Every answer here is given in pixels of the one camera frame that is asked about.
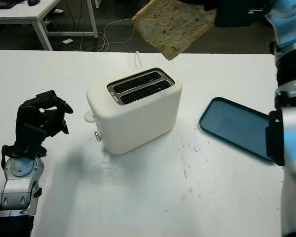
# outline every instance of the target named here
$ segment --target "slice of bread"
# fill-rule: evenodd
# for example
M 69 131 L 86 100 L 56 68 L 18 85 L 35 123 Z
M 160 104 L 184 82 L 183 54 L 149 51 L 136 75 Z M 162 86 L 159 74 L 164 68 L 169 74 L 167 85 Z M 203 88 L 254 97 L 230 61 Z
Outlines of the slice of bread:
M 214 26 L 216 10 L 178 0 L 151 0 L 133 17 L 139 34 L 168 60 Z

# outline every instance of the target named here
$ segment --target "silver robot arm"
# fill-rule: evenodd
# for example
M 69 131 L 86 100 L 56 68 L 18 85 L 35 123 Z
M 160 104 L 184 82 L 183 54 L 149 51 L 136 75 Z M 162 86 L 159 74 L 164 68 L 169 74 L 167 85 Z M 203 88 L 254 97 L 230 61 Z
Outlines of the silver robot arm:
M 31 236 L 44 171 L 39 157 L 9 158 L 4 167 L 5 185 L 0 194 L 0 236 Z
M 296 237 L 296 0 L 277 0 L 266 18 L 273 25 L 273 51 L 279 87 L 276 111 L 270 113 L 267 148 L 270 157 L 284 166 L 282 236 Z

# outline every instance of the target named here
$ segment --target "power cord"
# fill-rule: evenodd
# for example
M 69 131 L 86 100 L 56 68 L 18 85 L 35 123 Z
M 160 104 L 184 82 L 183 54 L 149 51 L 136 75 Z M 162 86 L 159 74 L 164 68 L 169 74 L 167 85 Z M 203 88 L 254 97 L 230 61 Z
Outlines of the power cord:
M 82 46 L 82 40 L 83 40 L 83 35 L 84 35 L 84 32 L 82 32 L 82 37 L 81 37 L 81 41 L 80 41 L 80 47 L 79 47 L 79 50 L 77 50 L 77 51 L 82 51 L 81 50 L 81 46 Z
M 77 31 L 79 26 L 80 26 L 80 22 L 81 22 L 81 15 L 82 15 L 82 3 L 83 3 L 83 0 L 80 0 L 80 14 L 79 14 L 79 20 L 78 20 L 78 24 L 77 24 L 77 27 L 74 31 Z
M 74 31 L 74 29 L 75 29 L 75 20 L 74 20 L 74 17 L 73 17 L 73 15 L 72 15 L 70 9 L 69 9 L 69 6 L 68 6 L 68 2 L 67 2 L 67 0 L 65 0 L 65 4 L 66 4 L 67 10 L 68 10 L 69 15 L 70 15 L 70 17 L 71 17 L 71 19 L 72 19 L 72 21 L 73 21 L 73 24 L 74 24 L 74 27 L 73 27 L 73 30 L 72 30 L 72 31 Z
M 122 21 L 132 21 L 132 19 L 123 19 L 123 20 L 118 20 L 118 21 L 113 21 L 113 22 L 108 23 L 108 24 L 104 27 L 103 33 L 102 33 L 102 32 L 98 32 L 98 33 L 100 33 L 100 34 L 103 35 L 103 44 L 101 44 L 101 45 L 97 45 L 97 46 L 92 47 L 92 48 L 89 48 L 89 49 L 87 49 L 86 51 L 91 51 L 91 50 L 93 50 L 93 49 L 95 49 L 95 48 L 101 47 L 101 48 L 97 51 L 97 52 L 100 52 L 100 51 L 103 50 L 103 49 L 105 48 L 105 46 L 107 45 L 108 47 L 107 47 L 106 50 L 104 51 L 104 52 L 107 52 L 108 49 L 109 49 L 110 44 L 126 43 L 126 42 L 130 41 L 131 38 L 132 38 L 133 35 L 134 35 L 135 28 L 133 28 L 132 34 L 131 34 L 130 37 L 129 37 L 127 40 L 125 40 L 125 41 L 122 41 L 122 42 L 109 42 L 109 40 L 108 40 L 108 37 L 107 37 L 107 35 L 106 35 L 106 29 L 108 28 L 108 26 L 110 26 L 111 24 L 117 23 L 117 22 L 122 22 Z
M 78 51 L 77 50 L 77 48 L 76 49 L 72 49 L 72 48 L 70 48 L 70 47 L 72 47 L 72 46 L 75 46 L 75 45 L 77 45 L 78 47 L 80 47 L 81 46 L 81 51 L 85 51 L 85 46 L 82 44 L 82 45 L 80 45 L 80 43 L 74 43 L 74 42 L 71 42 L 71 43 L 68 43 L 68 44 L 59 44 L 59 45 L 57 45 L 57 46 L 55 46 L 55 47 L 53 47 L 54 48 L 54 50 L 56 50 L 56 49 L 59 49 L 59 50 L 66 50 L 66 51 Z
M 50 20 L 49 18 L 45 18 L 44 21 L 49 21 L 49 22 L 55 27 L 55 29 L 56 29 L 57 31 L 59 31 L 59 28 L 54 24 L 54 22 L 53 22 L 52 20 Z
M 136 54 L 135 54 L 135 62 L 136 62 L 136 56 L 137 56 L 138 61 L 139 61 L 139 64 L 140 64 L 140 66 L 143 68 L 143 67 L 144 67 L 144 64 L 143 64 L 143 62 L 142 62 L 142 59 L 140 58 L 140 53 L 139 53 L 139 51 L 136 50 L 135 53 L 136 53 Z

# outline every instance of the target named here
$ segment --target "table surface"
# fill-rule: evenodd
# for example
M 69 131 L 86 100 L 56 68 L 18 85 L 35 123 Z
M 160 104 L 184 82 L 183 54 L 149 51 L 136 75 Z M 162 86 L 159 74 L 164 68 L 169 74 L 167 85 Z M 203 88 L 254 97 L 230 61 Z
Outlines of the table surface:
M 35 237 L 279 237 L 282 169 L 205 134 L 198 120 L 221 96 L 268 113 L 271 55 L 141 53 L 183 84 L 174 129 L 110 155 L 86 123 L 86 91 L 136 70 L 134 53 L 0 51 L 0 150 L 12 145 L 18 106 L 54 89 L 74 109 L 69 135 L 47 138 Z M 0 190 L 4 175 L 0 167 Z
M 27 1 L 16 4 L 10 9 L 0 9 L 0 20 L 39 19 L 41 15 L 60 0 L 41 0 L 35 6 L 29 6 Z

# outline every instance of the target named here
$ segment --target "cable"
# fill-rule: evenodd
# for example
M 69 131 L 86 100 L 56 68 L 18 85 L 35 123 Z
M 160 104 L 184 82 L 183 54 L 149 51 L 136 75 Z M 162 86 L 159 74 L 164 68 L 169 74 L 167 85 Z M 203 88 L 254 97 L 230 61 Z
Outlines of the cable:
M 139 61 L 140 66 L 143 68 L 144 67 L 144 64 L 142 62 L 142 59 L 140 58 L 140 54 L 139 54 L 139 51 L 138 50 L 136 50 L 136 55 L 138 57 L 138 61 Z
M 50 20 L 50 19 L 48 19 L 48 18 L 45 18 L 44 21 L 49 21 L 49 22 L 55 27 L 55 29 L 56 29 L 57 31 L 59 31 L 58 27 L 54 24 L 54 22 L 53 22 L 52 20 Z
M 84 35 L 84 32 L 82 32 L 82 37 L 81 37 L 81 41 L 80 41 L 80 48 L 79 48 L 79 51 L 81 51 L 81 46 L 82 46 L 83 35 Z
M 68 2 L 67 2 L 67 0 L 65 0 L 65 4 L 66 4 L 66 7 L 67 7 L 67 9 L 68 9 L 69 15 L 70 15 L 70 17 L 71 17 L 71 19 L 72 19 L 72 21 L 73 21 L 73 23 L 74 23 L 74 27 L 73 27 L 73 30 L 72 30 L 72 31 L 74 31 L 74 29 L 75 29 L 75 20 L 74 20 L 74 17 L 73 17 L 73 15 L 72 15 L 70 9 L 69 9 L 69 6 L 68 6 Z
M 71 42 L 71 43 L 68 43 L 68 44 L 59 44 L 59 45 L 57 45 L 57 46 L 55 46 L 55 47 L 53 47 L 54 48 L 54 50 L 56 50 L 57 48 L 59 48 L 59 47 L 61 47 L 60 48 L 60 50 L 64 50 L 64 47 L 70 47 L 70 46 L 73 46 L 73 45 L 78 45 L 78 47 L 80 47 L 80 44 L 79 43 L 74 43 L 74 42 Z M 84 45 L 81 45 L 81 48 L 82 48 L 82 50 L 81 51 L 85 51 L 85 46 Z
M 77 31 L 79 26 L 80 26 L 80 22 L 81 22 L 81 15 L 82 15 L 82 3 L 83 3 L 83 0 L 80 0 L 80 14 L 79 14 L 79 20 L 78 20 L 78 24 L 77 24 L 77 27 L 74 31 Z
M 111 24 L 117 23 L 117 22 L 121 22 L 121 21 L 132 21 L 132 20 L 131 20 L 131 19 L 123 19 L 123 20 L 118 20 L 118 21 L 113 21 L 113 22 L 108 23 L 108 24 L 104 27 L 103 33 L 102 33 L 102 32 L 98 32 L 98 33 L 100 33 L 100 34 L 103 35 L 103 44 L 98 45 L 98 46 L 95 46 L 95 47 L 92 47 L 92 48 L 89 48 L 89 49 L 87 49 L 86 51 L 90 51 L 90 50 L 93 50 L 93 49 L 95 49 L 95 48 L 97 48 L 97 47 L 101 47 L 101 48 L 97 51 L 97 52 L 99 52 L 99 51 L 101 51 L 101 50 L 107 45 L 108 47 L 107 47 L 107 49 L 105 50 L 105 52 L 107 52 L 108 49 L 109 49 L 109 45 L 110 45 L 110 44 L 126 43 L 126 42 L 130 41 L 130 39 L 131 39 L 131 38 L 133 37 L 133 35 L 134 35 L 135 28 L 133 28 L 133 31 L 132 31 L 131 36 L 130 36 L 127 40 L 122 41 L 122 42 L 109 42 L 109 40 L 108 40 L 108 38 L 107 38 L 107 36 L 106 36 L 106 34 L 105 34 L 105 31 L 106 31 L 106 29 L 107 29 L 108 26 L 110 26 Z

